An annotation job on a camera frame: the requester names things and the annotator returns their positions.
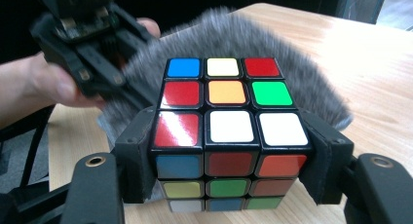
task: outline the black chair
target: black chair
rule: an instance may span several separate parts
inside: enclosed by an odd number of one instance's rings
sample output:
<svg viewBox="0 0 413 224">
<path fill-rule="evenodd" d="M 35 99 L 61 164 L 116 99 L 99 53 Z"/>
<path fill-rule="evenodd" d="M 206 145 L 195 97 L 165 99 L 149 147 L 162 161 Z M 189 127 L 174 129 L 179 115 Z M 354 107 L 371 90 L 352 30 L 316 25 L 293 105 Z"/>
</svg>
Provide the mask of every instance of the black chair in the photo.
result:
<svg viewBox="0 0 413 224">
<path fill-rule="evenodd" d="M 43 132 L 48 124 L 48 121 L 54 108 L 54 105 L 45 107 L 0 130 L 0 142 L 2 146 L 4 141 L 6 140 L 14 138 L 28 131 L 35 130 L 33 137 L 31 139 L 19 187 L 24 187 L 28 184 L 40 140 L 42 138 Z"/>
</svg>

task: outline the human hand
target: human hand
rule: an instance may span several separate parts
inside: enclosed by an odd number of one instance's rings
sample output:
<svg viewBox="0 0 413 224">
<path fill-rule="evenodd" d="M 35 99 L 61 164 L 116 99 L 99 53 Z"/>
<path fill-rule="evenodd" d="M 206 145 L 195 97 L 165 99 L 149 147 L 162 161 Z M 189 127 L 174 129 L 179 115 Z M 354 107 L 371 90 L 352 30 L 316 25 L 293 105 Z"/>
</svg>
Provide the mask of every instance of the human hand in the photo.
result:
<svg viewBox="0 0 413 224">
<path fill-rule="evenodd" d="M 161 36 L 158 24 L 148 18 L 137 19 L 137 22 L 145 26 L 154 37 Z M 100 96 L 85 97 L 78 90 L 75 82 L 69 74 L 60 66 L 47 63 L 43 53 L 39 53 L 30 60 L 29 85 L 33 88 L 33 94 L 44 100 L 44 103 L 60 103 L 71 107 L 103 108 L 104 100 Z"/>
</svg>

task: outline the metal bolt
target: metal bolt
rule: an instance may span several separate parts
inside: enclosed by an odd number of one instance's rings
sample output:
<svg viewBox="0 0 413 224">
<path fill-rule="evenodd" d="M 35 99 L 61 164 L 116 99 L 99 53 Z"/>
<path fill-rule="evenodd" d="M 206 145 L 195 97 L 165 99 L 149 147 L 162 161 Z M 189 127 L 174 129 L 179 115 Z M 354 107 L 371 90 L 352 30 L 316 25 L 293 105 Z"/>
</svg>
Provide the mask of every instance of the metal bolt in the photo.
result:
<svg viewBox="0 0 413 224">
<path fill-rule="evenodd" d="M 113 76 L 113 81 L 115 81 L 115 84 L 117 85 L 122 85 L 124 83 L 124 79 L 120 75 Z"/>
<path fill-rule="evenodd" d="M 80 75 L 80 78 L 83 81 L 89 81 L 91 79 L 91 75 L 89 74 L 89 72 L 86 69 L 80 70 L 79 75 Z"/>
</svg>

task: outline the furry windscreen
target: furry windscreen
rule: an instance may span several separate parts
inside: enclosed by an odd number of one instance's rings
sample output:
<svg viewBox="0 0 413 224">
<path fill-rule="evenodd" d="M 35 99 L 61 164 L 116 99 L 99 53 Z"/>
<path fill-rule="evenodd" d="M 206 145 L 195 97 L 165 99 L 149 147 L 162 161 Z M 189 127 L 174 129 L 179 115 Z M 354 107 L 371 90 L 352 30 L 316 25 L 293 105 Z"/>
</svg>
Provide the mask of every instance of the furry windscreen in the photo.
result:
<svg viewBox="0 0 413 224">
<path fill-rule="evenodd" d="M 229 9 L 209 10 L 193 22 L 154 40 L 125 69 L 129 82 L 158 93 L 166 62 L 172 57 L 275 57 L 296 106 L 319 115 L 337 130 L 352 120 L 348 107 L 319 73 L 317 66 L 281 38 Z M 110 142 L 122 133 L 138 109 L 122 99 L 108 101 L 99 118 Z"/>
</svg>

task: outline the wooden table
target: wooden table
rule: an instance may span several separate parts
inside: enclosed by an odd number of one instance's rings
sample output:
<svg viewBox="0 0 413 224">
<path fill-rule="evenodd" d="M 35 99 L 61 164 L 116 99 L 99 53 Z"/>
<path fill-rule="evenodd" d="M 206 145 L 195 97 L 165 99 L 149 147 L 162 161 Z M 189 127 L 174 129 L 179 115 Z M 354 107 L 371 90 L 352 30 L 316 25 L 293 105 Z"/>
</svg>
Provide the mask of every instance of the wooden table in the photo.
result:
<svg viewBox="0 0 413 224">
<path fill-rule="evenodd" d="M 256 4 L 237 11 L 309 55 L 355 119 L 343 131 L 355 155 L 377 153 L 413 174 L 413 33 Z M 71 179 L 76 162 L 108 151 L 96 109 L 57 106 L 50 120 L 50 182 Z M 296 182 L 274 210 L 170 213 L 166 201 L 125 205 L 128 223 L 344 223 L 341 205 L 316 206 Z"/>
</svg>

